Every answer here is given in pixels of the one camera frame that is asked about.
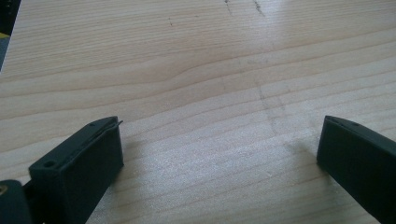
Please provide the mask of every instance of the stain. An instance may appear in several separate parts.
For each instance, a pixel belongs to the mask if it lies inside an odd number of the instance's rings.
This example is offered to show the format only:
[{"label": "stain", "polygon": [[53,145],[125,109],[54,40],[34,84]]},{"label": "stain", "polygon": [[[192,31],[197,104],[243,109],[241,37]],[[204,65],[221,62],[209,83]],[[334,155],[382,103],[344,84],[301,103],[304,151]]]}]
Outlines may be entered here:
[{"label": "stain", "polygon": [[224,0],[225,5],[227,6],[227,10],[230,13],[230,15],[233,15],[233,13],[230,10],[230,6],[228,5],[228,3],[230,3],[230,0]]},{"label": "stain", "polygon": [[264,16],[264,13],[262,12],[262,6],[260,6],[260,3],[257,0],[253,0],[253,2],[254,5],[256,6],[256,10],[260,13],[260,15]]}]

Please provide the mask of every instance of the wooden table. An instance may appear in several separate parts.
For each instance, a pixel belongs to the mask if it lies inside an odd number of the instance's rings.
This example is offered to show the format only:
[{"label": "wooden table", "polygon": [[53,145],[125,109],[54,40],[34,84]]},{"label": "wooden table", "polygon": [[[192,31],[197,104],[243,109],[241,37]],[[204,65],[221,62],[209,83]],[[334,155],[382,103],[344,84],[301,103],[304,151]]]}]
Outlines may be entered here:
[{"label": "wooden table", "polygon": [[316,164],[325,115],[396,139],[393,0],[23,1],[0,179],[117,115],[89,223],[376,223]]}]

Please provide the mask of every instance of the scuff mark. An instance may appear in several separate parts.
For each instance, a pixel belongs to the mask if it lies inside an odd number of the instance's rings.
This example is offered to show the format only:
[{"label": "scuff mark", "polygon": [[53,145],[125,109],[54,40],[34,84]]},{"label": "scuff mark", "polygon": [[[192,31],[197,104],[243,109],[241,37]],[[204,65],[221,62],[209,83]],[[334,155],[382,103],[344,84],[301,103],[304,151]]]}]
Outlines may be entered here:
[{"label": "scuff mark", "polygon": [[254,5],[256,5],[256,10],[260,13],[260,15],[264,16],[264,13],[262,12],[262,6],[260,6],[260,3],[257,0],[253,0],[253,2]]},{"label": "scuff mark", "polygon": [[233,15],[233,13],[230,10],[230,6],[228,5],[228,3],[230,2],[230,0],[224,0],[225,5],[227,6],[227,10],[230,13],[230,15]]}]

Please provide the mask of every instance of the light wood surface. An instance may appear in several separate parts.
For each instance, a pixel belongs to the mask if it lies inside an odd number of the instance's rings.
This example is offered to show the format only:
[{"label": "light wood surface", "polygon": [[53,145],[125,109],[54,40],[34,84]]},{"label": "light wood surface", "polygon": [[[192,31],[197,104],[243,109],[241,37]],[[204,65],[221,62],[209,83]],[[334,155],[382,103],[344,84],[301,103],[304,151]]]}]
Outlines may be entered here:
[{"label": "light wood surface", "polygon": [[117,115],[88,223],[376,223],[316,165],[325,115],[396,139],[394,0],[23,1],[0,179]]}]

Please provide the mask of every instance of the yellow stripe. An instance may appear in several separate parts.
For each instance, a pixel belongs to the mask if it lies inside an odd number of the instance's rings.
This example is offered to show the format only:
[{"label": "yellow stripe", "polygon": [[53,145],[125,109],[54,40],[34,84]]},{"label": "yellow stripe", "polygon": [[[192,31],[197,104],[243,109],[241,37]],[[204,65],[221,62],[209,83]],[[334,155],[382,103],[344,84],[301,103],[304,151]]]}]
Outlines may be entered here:
[{"label": "yellow stripe", "polygon": [[0,39],[7,38],[7,37],[9,37],[9,35],[5,35],[5,34],[0,33]]}]

